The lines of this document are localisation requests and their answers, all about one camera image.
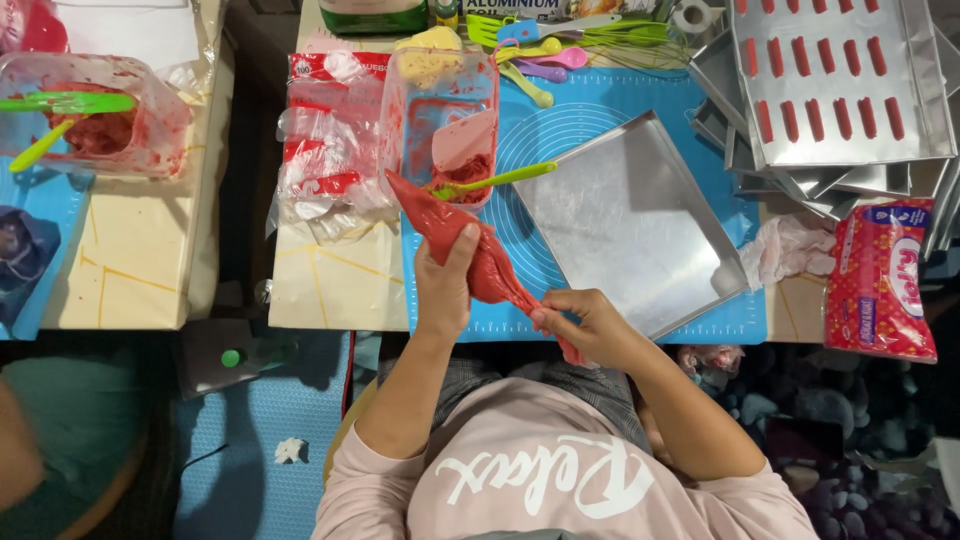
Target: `pink sweatshirt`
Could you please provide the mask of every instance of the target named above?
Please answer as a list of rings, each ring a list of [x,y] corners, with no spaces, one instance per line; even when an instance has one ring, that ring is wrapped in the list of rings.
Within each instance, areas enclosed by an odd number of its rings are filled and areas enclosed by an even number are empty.
[[[461,540],[539,528],[597,539],[817,538],[769,465],[683,487],[593,407],[505,379],[463,399],[411,459],[377,454],[351,427],[312,539]]]

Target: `tape roll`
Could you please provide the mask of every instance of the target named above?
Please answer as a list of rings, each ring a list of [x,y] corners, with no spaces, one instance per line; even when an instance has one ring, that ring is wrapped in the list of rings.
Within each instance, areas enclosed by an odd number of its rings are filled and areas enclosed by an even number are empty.
[[[682,0],[673,11],[673,24],[685,34],[701,34],[713,24],[713,11],[704,0]]]

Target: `hand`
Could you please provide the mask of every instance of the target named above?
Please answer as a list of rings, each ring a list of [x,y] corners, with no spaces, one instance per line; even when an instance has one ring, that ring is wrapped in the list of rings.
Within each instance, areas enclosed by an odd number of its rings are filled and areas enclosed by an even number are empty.
[[[414,256],[417,274],[417,332],[428,331],[441,339],[455,341],[470,320],[470,292],[467,270],[473,262],[480,228],[467,224],[450,248],[446,264],[430,257],[430,246],[420,244]]]
[[[565,337],[588,360],[603,367],[631,372],[641,353],[653,343],[634,330],[597,289],[558,289],[547,291],[543,307],[534,309],[530,318],[547,331]],[[570,311],[580,317],[580,326],[560,314]]]

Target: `grey pants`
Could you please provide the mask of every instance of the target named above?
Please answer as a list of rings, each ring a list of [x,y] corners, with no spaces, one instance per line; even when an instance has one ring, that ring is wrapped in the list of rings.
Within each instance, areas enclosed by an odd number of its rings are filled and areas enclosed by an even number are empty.
[[[385,332],[380,345],[377,383],[383,384],[409,335]],[[615,370],[587,369],[566,363],[555,342],[461,343],[453,348],[440,389],[435,430],[470,392],[506,377],[535,380],[565,390],[597,409],[624,438],[650,454],[650,443],[636,416],[627,378]]]

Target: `table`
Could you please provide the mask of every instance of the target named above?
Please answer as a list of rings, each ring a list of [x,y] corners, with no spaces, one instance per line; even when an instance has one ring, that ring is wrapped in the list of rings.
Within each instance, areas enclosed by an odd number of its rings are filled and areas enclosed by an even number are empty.
[[[220,19],[219,0],[200,6],[204,21]],[[204,28],[207,42],[219,41],[215,24]],[[76,255],[68,254],[72,262],[60,270],[43,328],[175,330],[209,313],[219,272],[215,201],[233,95],[232,52],[217,48],[209,87],[199,96],[181,94],[194,120],[178,181],[94,182],[83,233],[72,243]]]
[[[297,49],[332,38],[317,2],[305,2]],[[353,38],[364,51],[391,52],[392,38]],[[761,203],[761,219],[803,211],[779,197]],[[767,287],[769,341],[823,340],[825,281],[798,276]],[[277,231],[270,325],[284,328],[407,331],[398,223],[381,223],[336,244],[318,244],[302,223]]]

